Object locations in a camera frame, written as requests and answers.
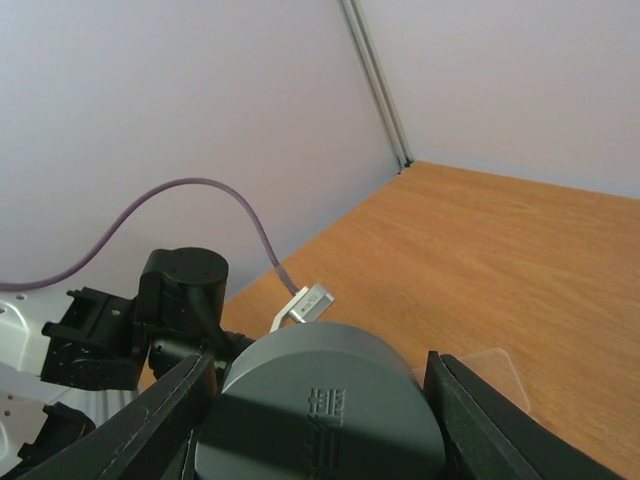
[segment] white robot part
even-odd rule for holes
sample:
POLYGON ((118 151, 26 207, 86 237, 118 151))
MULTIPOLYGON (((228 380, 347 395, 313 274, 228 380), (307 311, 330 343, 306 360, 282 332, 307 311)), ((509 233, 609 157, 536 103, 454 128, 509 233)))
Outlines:
POLYGON ((47 322, 59 323, 72 303, 61 288, 0 292, 0 362, 40 375, 50 341, 42 328, 47 322))
POLYGON ((22 461, 18 456, 22 446, 38 438, 47 421, 44 406, 44 402, 0 390, 0 477, 22 461))

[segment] transparent plastic sheet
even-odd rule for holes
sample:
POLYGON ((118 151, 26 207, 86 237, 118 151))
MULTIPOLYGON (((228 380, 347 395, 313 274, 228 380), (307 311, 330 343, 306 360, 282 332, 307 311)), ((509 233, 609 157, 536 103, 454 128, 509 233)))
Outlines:
MULTIPOLYGON (((471 371, 495 388, 524 413, 530 414, 531 403, 522 387, 511 357, 502 348, 492 348, 458 358, 471 371)), ((425 367, 413 370, 420 385, 424 381, 425 367)))

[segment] wooden surface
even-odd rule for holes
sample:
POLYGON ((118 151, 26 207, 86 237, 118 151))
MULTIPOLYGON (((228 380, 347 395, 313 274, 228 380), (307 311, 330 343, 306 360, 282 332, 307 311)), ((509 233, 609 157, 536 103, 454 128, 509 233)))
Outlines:
MULTIPOLYGON (((412 367, 505 349, 534 418, 640 478, 640 201, 418 163, 285 266, 412 367)), ((223 326, 264 335, 288 298, 269 273, 223 326)))

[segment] purple cable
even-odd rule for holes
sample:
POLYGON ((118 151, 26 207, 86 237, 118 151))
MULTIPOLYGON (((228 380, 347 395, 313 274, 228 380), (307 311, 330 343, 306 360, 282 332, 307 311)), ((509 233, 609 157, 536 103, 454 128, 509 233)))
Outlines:
POLYGON ((109 229, 102 235, 102 237, 100 237, 100 240, 98 240, 98 242, 93 246, 93 248, 91 248, 91 250, 89 250, 89 252, 87 252, 87 254, 84 257, 82 257, 77 263, 70 266, 63 272, 60 272, 57 275, 53 275, 52 277, 44 278, 42 280, 36 280, 33 282, 24 282, 24 283, 0 282, 0 292, 20 292, 20 291, 26 291, 26 290, 35 290, 38 288, 48 287, 55 283, 66 280, 71 275, 77 273, 80 269, 86 266, 87 263, 89 263, 91 260, 93 260, 93 258, 98 254, 98 252, 100 252, 100 250, 102 250, 102 248, 111 239, 113 234, 116 233, 116 231, 120 228, 120 226, 125 222, 125 220, 129 218, 129 216, 133 212, 135 212, 137 208, 140 207, 144 202, 146 202, 152 197, 155 197, 157 194, 164 192, 165 190, 169 190, 170 188, 173 188, 173 187, 179 187, 181 185, 207 185, 209 187, 214 187, 219 190, 222 190, 225 193, 228 193, 240 205, 242 205, 242 208, 244 208, 245 212, 247 212, 247 215, 249 215, 249 218, 253 222, 254 227, 258 231, 258 235, 260 236, 260 241, 262 242, 262 245, 264 246, 264 249, 267 252, 267 256, 269 257, 269 260, 271 261, 273 268, 278 274, 278 277, 280 277, 280 280, 282 281, 282 283, 284 283, 285 287, 287 287, 287 289, 291 292, 292 295, 295 295, 298 292, 298 288, 296 287, 295 283, 293 283, 293 280, 291 280, 291 277, 289 276, 287 271, 280 264, 280 261, 278 260, 276 253, 273 251, 271 242, 269 242, 267 233, 264 231, 264 227, 262 226, 262 223, 260 222, 258 215, 256 215, 256 212, 253 210, 253 208, 251 208, 251 205, 249 205, 249 202, 247 202, 247 200, 245 200, 245 198, 242 195, 240 195, 240 193, 238 193, 236 190, 234 190, 228 185, 225 185, 222 182, 218 182, 216 180, 210 180, 208 178, 198 178, 198 177, 180 178, 178 180, 172 180, 170 182, 163 183, 162 185, 158 185, 157 187, 149 190, 147 193, 145 193, 140 198, 138 198, 135 202, 129 205, 125 209, 125 211, 122 212, 120 216, 118 216, 116 221, 113 222, 113 224, 109 227, 109 229))

